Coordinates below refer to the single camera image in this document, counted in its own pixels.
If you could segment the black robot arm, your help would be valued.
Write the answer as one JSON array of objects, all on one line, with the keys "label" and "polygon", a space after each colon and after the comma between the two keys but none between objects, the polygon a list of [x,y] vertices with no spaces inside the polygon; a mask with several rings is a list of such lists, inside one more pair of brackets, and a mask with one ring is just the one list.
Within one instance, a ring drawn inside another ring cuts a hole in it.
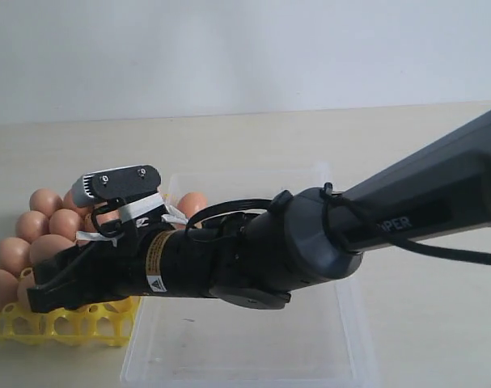
[{"label": "black robot arm", "polygon": [[491,110],[345,192],[330,183],[230,200],[187,217],[142,166],[84,175],[77,206],[115,221],[35,264],[33,312],[130,296],[218,298],[280,310],[293,291],[351,276],[366,251],[394,246],[491,266],[491,253],[426,239],[491,227]]}]

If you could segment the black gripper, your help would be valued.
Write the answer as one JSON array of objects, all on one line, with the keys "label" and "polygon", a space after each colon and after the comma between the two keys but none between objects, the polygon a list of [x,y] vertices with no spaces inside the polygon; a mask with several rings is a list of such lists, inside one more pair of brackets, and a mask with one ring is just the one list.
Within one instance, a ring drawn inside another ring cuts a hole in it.
[{"label": "black gripper", "polygon": [[75,245],[35,265],[29,306],[49,313],[133,296],[211,298],[226,240],[220,221],[206,221],[188,230],[157,224],[117,242]]}]

